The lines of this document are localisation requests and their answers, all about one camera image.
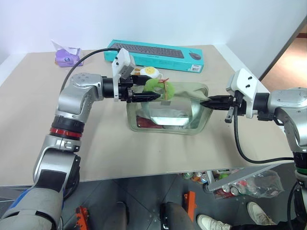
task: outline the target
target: green plush toy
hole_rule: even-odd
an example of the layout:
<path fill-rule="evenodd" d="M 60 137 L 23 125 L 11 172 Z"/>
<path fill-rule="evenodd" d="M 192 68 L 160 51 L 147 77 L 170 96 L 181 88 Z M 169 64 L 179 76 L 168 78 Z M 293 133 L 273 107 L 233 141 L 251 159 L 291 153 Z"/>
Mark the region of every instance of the green plush toy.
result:
<path fill-rule="evenodd" d="M 161 99 L 171 99 L 175 94 L 175 88 L 172 83 L 167 82 L 166 80 L 157 78 L 149 79 L 144 85 L 143 92 L 157 92 L 161 94 Z"/>

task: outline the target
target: purple object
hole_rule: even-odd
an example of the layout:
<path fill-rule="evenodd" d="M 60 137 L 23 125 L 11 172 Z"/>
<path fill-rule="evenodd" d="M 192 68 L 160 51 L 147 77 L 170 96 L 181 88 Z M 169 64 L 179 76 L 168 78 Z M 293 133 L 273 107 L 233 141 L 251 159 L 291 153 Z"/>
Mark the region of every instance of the purple object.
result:
<path fill-rule="evenodd" d="M 61 67 L 74 66 L 80 60 L 80 52 L 80 48 L 78 48 L 76 55 L 67 52 L 65 49 L 59 49 L 56 52 L 56 63 Z"/>

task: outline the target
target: computer mouse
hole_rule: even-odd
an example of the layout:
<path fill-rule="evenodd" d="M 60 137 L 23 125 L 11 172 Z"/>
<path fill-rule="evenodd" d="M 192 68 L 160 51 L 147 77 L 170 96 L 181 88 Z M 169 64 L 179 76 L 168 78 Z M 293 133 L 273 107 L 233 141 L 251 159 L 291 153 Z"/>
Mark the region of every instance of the computer mouse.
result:
<path fill-rule="evenodd" d="M 201 59 L 201 56 L 199 54 L 195 54 L 193 52 L 189 53 L 190 56 L 195 59 L 195 60 L 200 60 Z"/>

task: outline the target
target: keyboard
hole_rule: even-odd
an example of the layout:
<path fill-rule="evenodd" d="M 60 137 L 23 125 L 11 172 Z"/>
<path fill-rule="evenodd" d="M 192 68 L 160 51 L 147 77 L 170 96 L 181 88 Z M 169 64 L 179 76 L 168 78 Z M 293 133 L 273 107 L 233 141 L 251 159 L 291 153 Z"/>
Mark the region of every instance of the keyboard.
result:
<path fill-rule="evenodd" d="M 124 48 L 131 53 L 138 53 L 138 54 L 159 55 L 171 58 L 184 58 L 181 50 L 178 49 L 168 49 L 168 48 L 160 48 L 152 46 L 139 46 L 139 45 L 124 44 L 124 43 L 114 43 L 110 48 L 116 48 L 116 49 Z"/>

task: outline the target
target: orange bracket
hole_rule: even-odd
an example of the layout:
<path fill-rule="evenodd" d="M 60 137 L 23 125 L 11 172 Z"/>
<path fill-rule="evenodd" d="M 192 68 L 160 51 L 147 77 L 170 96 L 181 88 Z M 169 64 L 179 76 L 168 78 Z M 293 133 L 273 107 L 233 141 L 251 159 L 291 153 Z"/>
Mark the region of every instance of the orange bracket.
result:
<path fill-rule="evenodd" d="M 195 192 L 188 191 L 187 194 L 184 194 L 184 199 L 186 201 L 186 212 L 188 213 L 188 216 L 194 222 L 194 209 L 196 209 L 197 205 L 195 203 Z"/>
<path fill-rule="evenodd" d="M 87 208 L 79 206 L 76 208 L 76 229 L 77 230 L 89 230 L 87 219 L 89 217 Z"/>

